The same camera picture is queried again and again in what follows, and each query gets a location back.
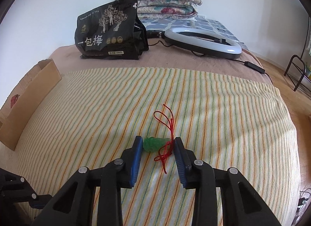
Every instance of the striped towel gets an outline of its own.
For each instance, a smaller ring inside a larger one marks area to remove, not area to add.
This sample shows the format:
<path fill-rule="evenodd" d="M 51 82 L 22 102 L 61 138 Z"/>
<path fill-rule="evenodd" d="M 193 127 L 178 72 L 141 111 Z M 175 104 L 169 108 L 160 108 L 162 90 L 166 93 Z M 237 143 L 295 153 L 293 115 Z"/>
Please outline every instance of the striped towel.
<path fill-rule="evenodd" d="M 277 88 L 232 76 L 165 68 L 65 74 L 24 129 L 15 172 L 38 194 L 54 195 L 80 166 L 103 167 L 120 157 L 136 135 L 167 137 L 153 118 L 163 103 L 187 149 L 212 167 L 237 167 L 290 225 L 300 185 L 296 129 Z M 191 225 L 194 190 L 182 188 L 173 156 L 166 175 L 155 156 L 143 153 L 135 187 L 122 190 L 124 225 Z M 39 213 L 23 205 L 32 218 Z M 220 199 L 218 211 L 221 225 Z"/>

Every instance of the black snack bag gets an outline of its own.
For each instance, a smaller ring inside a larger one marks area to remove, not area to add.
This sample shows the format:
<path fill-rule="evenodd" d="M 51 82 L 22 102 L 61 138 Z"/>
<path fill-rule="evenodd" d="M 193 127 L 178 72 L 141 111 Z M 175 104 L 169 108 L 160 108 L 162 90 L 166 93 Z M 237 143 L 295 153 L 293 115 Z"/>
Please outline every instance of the black snack bag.
<path fill-rule="evenodd" d="M 116 0 L 80 15 L 75 44 L 81 58 L 138 59 L 149 46 L 137 0 Z"/>

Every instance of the black cable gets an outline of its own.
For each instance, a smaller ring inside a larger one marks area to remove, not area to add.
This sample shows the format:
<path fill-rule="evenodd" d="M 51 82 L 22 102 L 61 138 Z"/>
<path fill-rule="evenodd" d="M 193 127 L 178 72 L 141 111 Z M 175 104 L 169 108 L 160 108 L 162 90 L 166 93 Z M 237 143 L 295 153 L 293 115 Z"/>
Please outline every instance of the black cable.
<path fill-rule="evenodd" d="M 191 52 L 192 52 L 193 55 L 195 55 L 197 57 L 204 57 L 204 56 L 206 56 L 206 54 L 198 55 L 198 54 L 194 53 L 193 51 L 191 51 Z"/>
<path fill-rule="evenodd" d="M 311 198 L 311 193 L 310 192 L 307 192 L 307 191 L 299 191 L 300 193 L 307 193 L 309 194 L 309 197 L 307 198 L 307 200 L 309 200 Z"/>
<path fill-rule="evenodd" d="M 242 61 L 242 60 L 237 60 L 237 59 L 231 59 L 231 60 L 233 60 L 233 61 L 237 61 L 237 62 L 240 62 L 240 63 L 245 63 L 244 61 Z"/>
<path fill-rule="evenodd" d="M 173 45 L 173 44 L 171 44 L 171 45 L 165 45 L 161 40 L 159 40 L 159 41 L 156 42 L 155 44 L 149 44 L 149 46 L 154 46 L 154 45 L 157 45 L 158 43 L 163 44 L 165 47 L 171 47 L 171 46 Z M 195 56 L 197 56 L 197 57 L 204 57 L 204 56 L 207 56 L 206 54 L 198 55 L 198 54 L 194 53 L 193 51 L 191 51 L 191 52 L 192 52 L 193 55 L 195 55 Z M 233 61 L 236 61 L 236 62 L 240 62 L 240 63 L 245 64 L 245 62 L 242 61 L 242 60 L 237 60 L 237 59 L 229 59 L 229 60 L 233 60 Z M 272 83 L 272 85 L 273 85 L 272 79 L 271 79 L 271 77 L 269 76 L 269 74 L 267 74 L 267 73 L 265 73 L 265 74 L 269 77 L 269 79 L 271 80 L 271 83 Z"/>
<path fill-rule="evenodd" d="M 272 79 L 271 79 L 271 77 L 269 76 L 269 74 L 268 74 L 268 73 L 265 73 L 265 74 L 269 77 L 269 79 L 271 80 L 271 83 L 272 83 L 272 85 L 273 85 Z"/>
<path fill-rule="evenodd" d="M 156 42 L 155 44 L 148 44 L 148 45 L 149 45 L 149 46 L 154 46 L 154 45 L 157 45 L 158 43 L 163 44 L 163 46 L 165 46 L 165 47 L 171 47 L 171 46 L 173 46 L 172 44 L 171 44 L 171 45 L 165 45 L 161 40 L 159 40 L 159 41 Z"/>

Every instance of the red string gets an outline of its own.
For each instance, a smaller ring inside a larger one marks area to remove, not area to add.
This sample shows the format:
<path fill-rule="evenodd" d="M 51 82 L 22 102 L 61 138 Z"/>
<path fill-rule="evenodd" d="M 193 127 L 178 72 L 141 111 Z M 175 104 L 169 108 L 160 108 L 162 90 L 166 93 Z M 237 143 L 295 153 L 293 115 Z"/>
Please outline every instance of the red string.
<path fill-rule="evenodd" d="M 158 154 L 159 155 L 154 158 L 154 161 L 161 160 L 164 172 L 165 172 L 165 174 L 167 174 L 166 170 L 165 170 L 165 162 L 166 162 L 166 159 L 172 154 L 173 146 L 174 146 L 174 116 L 173 116 L 173 113 L 172 113 L 171 109 L 168 106 L 166 106 L 165 104 L 163 104 L 163 106 L 166 107 L 171 112 L 172 118 L 169 119 L 164 113 L 162 113 L 160 111 L 154 111 L 153 116 L 155 117 L 155 119 L 157 119 L 160 123 L 164 124 L 170 130 L 170 132 L 171 132 L 171 140 L 168 141 L 164 146 L 162 146 L 158 150 Z M 155 116 L 155 113 L 160 113 L 161 115 L 163 115 L 167 119 L 167 121 L 169 123 L 169 126 L 166 123 L 162 122 L 159 118 L 157 118 Z"/>

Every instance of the label sticker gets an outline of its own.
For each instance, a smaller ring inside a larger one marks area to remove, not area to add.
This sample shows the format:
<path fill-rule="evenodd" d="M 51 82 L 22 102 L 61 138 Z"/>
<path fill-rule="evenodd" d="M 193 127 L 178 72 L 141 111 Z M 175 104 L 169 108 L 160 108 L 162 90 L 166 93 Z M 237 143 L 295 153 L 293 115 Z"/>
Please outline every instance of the label sticker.
<path fill-rule="evenodd" d="M 124 54 L 123 51 L 109 51 L 108 52 L 109 55 L 120 55 L 120 54 Z"/>

